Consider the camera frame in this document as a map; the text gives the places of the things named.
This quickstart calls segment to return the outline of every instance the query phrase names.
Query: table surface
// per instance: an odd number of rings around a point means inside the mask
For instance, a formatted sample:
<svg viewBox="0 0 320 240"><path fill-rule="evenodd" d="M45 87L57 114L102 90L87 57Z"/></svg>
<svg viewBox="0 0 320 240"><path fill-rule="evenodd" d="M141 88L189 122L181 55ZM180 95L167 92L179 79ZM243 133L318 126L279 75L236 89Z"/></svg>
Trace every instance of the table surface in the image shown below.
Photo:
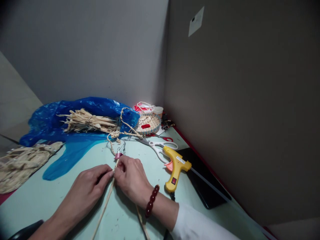
<svg viewBox="0 0 320 240"><path fill-rule="evenodd" d="M173 138L179 149L189 147L173 128L170 128L161 136ZM124 137L122 140L126 141L126 155L139 158L143 163L150 183L153 186L159 184L161 186L160 192L169 197L165 192L164 183L168 181L170 174L165 170L165 166L153 149L135 141L134 138L128 140L128 137ZM148 140L163 141L163 139L157 137L151 137ZM44 171L63 154L64 150L65 147L62 147L56 155L52 156L42 168L34 173L0 206L0 228L5 239L40 219L47 220L50 218L81 171L106 163L112 168L115 166L110 144L107 142L100 143L93 146L64 176L54 181L43 180ZM93 211L70 232L66 239L91 239L108 190L105 191ZM192 206L240 239L267 239L259 229L248 223L229 204L222 204L207 210L184 172L180 174L175 196L177 202ZM151 216L146 226L151 239L163 239L165 228L155 217ZM114 188L111 194L95 239L144 239L135 205L118 188Z"/></svg>

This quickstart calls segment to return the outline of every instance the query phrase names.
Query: pink clip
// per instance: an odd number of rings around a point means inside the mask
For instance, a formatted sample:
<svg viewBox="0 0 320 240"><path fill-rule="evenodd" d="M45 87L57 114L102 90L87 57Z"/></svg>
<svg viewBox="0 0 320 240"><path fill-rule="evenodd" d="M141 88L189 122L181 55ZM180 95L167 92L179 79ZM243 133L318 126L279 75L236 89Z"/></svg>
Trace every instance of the pink clip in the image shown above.
<svg viewBox="0 0 320 240"><path fill-rule="evenodd" d="M120 151L118 151L116 156L115 156L115 158L114 158L114 160L118 160L122 155L123 154Z"/></svg>

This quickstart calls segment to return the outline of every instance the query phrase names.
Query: blue plastic bag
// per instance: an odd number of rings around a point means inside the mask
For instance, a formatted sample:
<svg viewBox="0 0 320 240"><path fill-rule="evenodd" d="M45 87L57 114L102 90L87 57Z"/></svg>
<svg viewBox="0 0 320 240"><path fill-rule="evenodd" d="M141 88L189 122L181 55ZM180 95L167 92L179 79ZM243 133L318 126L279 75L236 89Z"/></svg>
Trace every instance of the blue plastic bag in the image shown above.
<svg viewBox="0 0 320 240"><path fill-rule="evenodd" d="M92 134L87 133L65 133L63 128L67 128L67 125L61 121L66 120L66 117L58 117L60 114L70 114L70 110L80 110L84 108L96 116L104 116L116 118L120 117L121 110L124 107L128 107L122 103L118 103L112 99L88 97L82 98L76 101L60 101L46 104L38 108L29 120L30 131L20 139L20 144L31 147L38 140L50 140L50 141L62 141L66 142L69 137L74 134L77 137L86 137L95 139L96 137L107 136L99 131L95 131ZM122 119L128 123L131 127L135 127L139 120L139 114L129 109L124 109ZM129 132L130 128L122 124L121 132Z"/></svg>
<svg viewBox="0 0 320 240"><path fill-rule="evenodd" d="M60 114L69 114L70 110L84 108L96 116L116 118L120 117L121 110L128 107L122 103L107 98L88 97L76 101L53 102L38 108L29 120L30 132L20 139L20 144L31 147L38 140L66 142L66 150L63 155L53 162L43 173L44 180L55 180L70 171L70 169L90 150L94 145L105 142L106 133L100 131L88 133L65 133L63 128L67 125L66 117L58 117ZM124 109L122 119L131 127L135 127L139 114L130 109ZM130 128L122 124L121 132L129 132Z"/></svg>

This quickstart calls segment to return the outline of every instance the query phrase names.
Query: red bead bracelet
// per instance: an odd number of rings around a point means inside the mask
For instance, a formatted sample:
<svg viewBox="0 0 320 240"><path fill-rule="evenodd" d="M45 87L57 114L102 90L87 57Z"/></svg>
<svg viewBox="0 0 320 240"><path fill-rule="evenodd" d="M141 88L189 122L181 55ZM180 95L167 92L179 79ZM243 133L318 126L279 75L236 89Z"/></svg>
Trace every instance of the red bead bracelet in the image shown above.
<svg viewBox="0 0 320 240"><path fill-rule="evenodd" d="M153 208L153 203L156 200L156 196L157 196L157 194L159 192L159 189L160 189L160 186L157 184L154 187L153 191L152 191L152 195L150 197L150 201L148 202L147 208L146 208L146 215L145 215L146 218L150 217L150 215L151 215L151 211L152 211L152 208Z"/></svg>

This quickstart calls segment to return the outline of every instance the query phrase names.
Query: small woven basket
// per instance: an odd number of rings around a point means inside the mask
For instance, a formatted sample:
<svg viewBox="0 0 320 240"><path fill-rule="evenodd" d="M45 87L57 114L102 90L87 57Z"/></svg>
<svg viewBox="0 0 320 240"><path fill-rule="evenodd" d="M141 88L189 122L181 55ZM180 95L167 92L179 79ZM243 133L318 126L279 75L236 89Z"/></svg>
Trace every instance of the small woven basket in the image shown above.
<svg viewBox="0 0 320 240"><path fill-rule="evenodd" d="M149 124L149 128L143 129L141 126ZM134 128L139 134L146 135L150 133L157 132L160 129L161 126L161 118L159 115L156 114L149 114L149 113L141 113L140 119L138 121L138 124Z"/></svg>

